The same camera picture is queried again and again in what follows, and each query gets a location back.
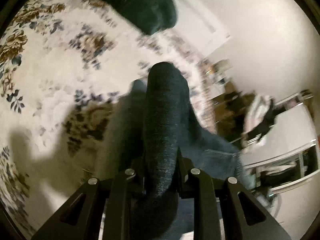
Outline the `dark green plush blanket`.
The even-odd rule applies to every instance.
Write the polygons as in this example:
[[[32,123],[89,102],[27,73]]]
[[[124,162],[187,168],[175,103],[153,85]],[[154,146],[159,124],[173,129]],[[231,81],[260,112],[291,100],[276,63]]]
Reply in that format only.
[[[102,0],[146,35],[173,28],[177,12],[173,0]]]

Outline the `brown cardboard box by nightstand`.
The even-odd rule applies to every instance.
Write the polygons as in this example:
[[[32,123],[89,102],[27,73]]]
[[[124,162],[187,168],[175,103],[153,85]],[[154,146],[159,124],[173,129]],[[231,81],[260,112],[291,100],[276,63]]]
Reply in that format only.
[[[217,134],[227,141],[241,137],[248,107],[255,98],[255,92],[237,90],[232,81],[225,84],[225,92],[212,99]]]

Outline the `white bed headboard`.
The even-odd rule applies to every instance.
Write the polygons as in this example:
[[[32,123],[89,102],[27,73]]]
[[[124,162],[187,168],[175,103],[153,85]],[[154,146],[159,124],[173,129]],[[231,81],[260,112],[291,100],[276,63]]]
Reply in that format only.
[[[210,11],[197,8],[186,0],[175,0],[175,5],[176,33],[202,56],[209,56],[230,40],[229,32]]]

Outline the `white bedside table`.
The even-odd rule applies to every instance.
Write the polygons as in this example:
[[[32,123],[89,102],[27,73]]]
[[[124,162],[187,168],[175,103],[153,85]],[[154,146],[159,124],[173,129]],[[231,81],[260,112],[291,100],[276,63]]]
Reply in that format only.
[[[203,74],[204,86],[210,88],[213,85],[224,85],[226,83],[226,72],[232,68],[229,59],[221,59],[212,63],[208,59],[200,62]]]

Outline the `white wardrobe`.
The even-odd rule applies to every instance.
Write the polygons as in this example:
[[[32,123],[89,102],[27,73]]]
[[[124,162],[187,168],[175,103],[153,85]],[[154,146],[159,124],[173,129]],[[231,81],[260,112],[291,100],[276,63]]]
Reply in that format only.
[[[303,90],[279,102],[286,111],[266,135],[266,144],[241,161],[255,189],[287,191],[319,173],[319,144],[308,103],[312,95]]]

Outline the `black garment on chair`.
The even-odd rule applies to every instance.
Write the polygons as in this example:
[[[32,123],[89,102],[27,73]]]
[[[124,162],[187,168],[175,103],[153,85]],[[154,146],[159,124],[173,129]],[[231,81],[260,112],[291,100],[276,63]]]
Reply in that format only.
[[[259,142],[276,124],[276,117],[285,112],[282,105],[276,105],[272,97],[259,97],[250,105],[246,114],[244,133],[248,142]]]

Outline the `floral bed blanket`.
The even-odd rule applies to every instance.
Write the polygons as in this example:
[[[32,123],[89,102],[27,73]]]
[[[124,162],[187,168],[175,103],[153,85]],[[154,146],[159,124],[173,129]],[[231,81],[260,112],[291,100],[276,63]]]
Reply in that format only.
[[[214,132],[202,60],[174,27],[144,35],[100,0],[28,0],[1,38],[1,203],[22,235],[91,176],[118,99],[157,62]]]

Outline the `dark blue jeans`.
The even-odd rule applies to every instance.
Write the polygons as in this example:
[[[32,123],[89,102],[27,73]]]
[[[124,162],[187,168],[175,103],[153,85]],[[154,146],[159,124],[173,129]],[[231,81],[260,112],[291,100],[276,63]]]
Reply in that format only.
[[[132,168],[145,178],[133,217],[134,239],[179,239],[193,230],[193,201],[178,199],[173,180],[179,154],[213,178],[235,177],[252,187],[238,149],[199,124],[187,81],[172,63],[157,63],[147,82],[133,82],[109,129],[108,161],[98,173],[112,178]]]

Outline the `white puffer jacket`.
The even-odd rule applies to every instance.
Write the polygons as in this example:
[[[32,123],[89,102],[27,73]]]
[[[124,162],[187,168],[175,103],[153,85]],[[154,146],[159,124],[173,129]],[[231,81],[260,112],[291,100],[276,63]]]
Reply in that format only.
[[[242,153],[249,154],[266,144],[266,135],[275,124],[274,98],[255,94],[244,118]]]

